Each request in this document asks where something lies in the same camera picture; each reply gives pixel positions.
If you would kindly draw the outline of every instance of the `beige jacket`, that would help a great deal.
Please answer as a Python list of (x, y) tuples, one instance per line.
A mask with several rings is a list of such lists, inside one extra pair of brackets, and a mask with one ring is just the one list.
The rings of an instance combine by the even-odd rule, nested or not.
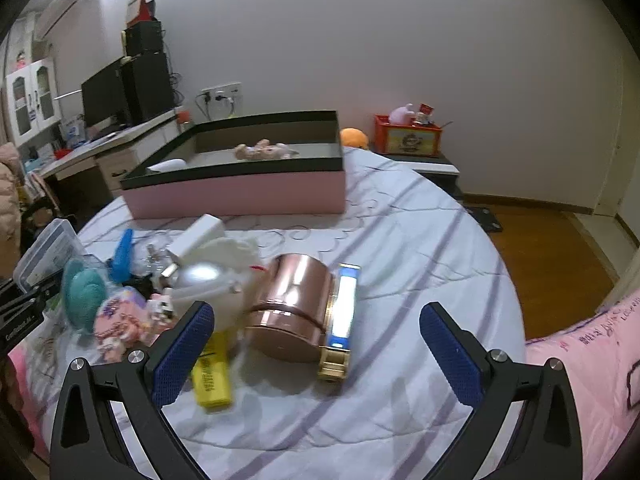
[(12, 143), (0, 146), (0, 277), (10, 278), (20, 260), (20, 155)]

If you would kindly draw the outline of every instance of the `transparent plastic container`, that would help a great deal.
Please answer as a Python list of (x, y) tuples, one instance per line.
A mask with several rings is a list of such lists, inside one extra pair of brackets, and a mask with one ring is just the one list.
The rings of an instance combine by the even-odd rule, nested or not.
[(29, 292), (41, 280), (62, 269), (68, 260), (84, 253), (68, 220), (55, 218), (40, 233), (15, 266), (14, 282)]

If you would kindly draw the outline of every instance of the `wooden floor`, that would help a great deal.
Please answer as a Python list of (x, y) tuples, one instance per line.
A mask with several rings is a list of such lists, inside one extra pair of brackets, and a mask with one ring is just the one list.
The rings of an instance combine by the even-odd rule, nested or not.
[(488, 207), (504, 229), (490, 236), (518, 292), (527, 339), (593, 316), (613, 284), (568, 216), (547, 209)]

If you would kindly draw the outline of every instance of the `pink box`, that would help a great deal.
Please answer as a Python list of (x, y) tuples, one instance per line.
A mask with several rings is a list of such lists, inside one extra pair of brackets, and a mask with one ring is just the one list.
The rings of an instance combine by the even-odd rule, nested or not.
[[(233, 147), (260, 139), (297, 151), (285, 160), (238, 161)], [(182, 158), (187, 168), (146, 168)], [(287, 112), (198, 124), (122, 180), (136, 219), (261, 214), (337, 214), (345, 207), (345, 173), (335, 112)]]

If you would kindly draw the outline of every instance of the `teal round object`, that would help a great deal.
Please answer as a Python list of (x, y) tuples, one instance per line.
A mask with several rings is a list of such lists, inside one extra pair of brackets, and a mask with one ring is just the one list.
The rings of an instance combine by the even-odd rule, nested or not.
[[(66, 316), (74, 328), (90, 333), (94, 329), (100, 305), (107, 299), (107, 288), (97, 270), (84, 269), (77, 260), (70, 263), (70, 279), (64, 291)], [(78, 270), (78, 263), (81, 269), (73, 274), (74, 270)]]

